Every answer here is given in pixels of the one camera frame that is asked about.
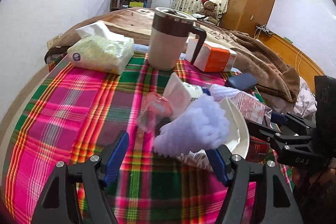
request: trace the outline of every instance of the yellow box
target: yellow box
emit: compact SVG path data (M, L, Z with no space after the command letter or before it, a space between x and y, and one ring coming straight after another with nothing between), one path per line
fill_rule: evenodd
M130 7L143 7L143 2L130 2Z

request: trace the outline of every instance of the plaid blanket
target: plaid blanket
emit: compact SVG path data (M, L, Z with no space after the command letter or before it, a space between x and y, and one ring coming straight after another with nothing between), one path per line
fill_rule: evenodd
M195 85L223 85L234 75L202 73L182 60L174 71ZM126 130L130 145L118 181L106 189L119 223L214 223L227 189L206 170L153 154L154 133L144 133L135 122L144 96L162 94L172 72L151 68L147 56L138 52L122 75L75 68L64 58L26 106L7 150L2 193L16 221L31 222L57 161L84 162ZM281 170L289 182L288 168ZM251 216L254 192L255 183L250 183L245 220ZM77 193L84 223L91 223L80 184Z

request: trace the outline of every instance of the white plate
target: white plate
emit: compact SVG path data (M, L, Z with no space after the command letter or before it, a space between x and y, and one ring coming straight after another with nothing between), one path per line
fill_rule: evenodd
M224 143L231 153L246 158L250 146L250 135L243 115L229 98L219 102L225 110L225 117L230 121L227 142Z

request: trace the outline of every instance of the orange and white box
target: orange and white box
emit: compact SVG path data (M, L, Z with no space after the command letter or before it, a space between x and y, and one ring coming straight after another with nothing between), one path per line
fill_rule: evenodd
M185 59L191 61L197 40L189 39ZM194 66L203 72L231 71L237 58L237 53L220 44L205 41L196 58Z

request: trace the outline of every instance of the fleece blanket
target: fleece blanket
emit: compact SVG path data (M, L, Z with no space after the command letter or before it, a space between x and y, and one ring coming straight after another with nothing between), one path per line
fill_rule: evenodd
M53 48L47 52L45 60L54 54L66 52L75 44L80 39L76 32L77 28L98 20L103 20L112 32L132 37L135 43L148 46L153 17L153 9L130 8L90 18L73 26L57 39ZM237 52L234 67L241 72L253 74L257 79L257 88L260 92L295 104L300 87L299 75L276 53L246 33L224 30L200 21L197 24L206 30L208 41L222 44Z

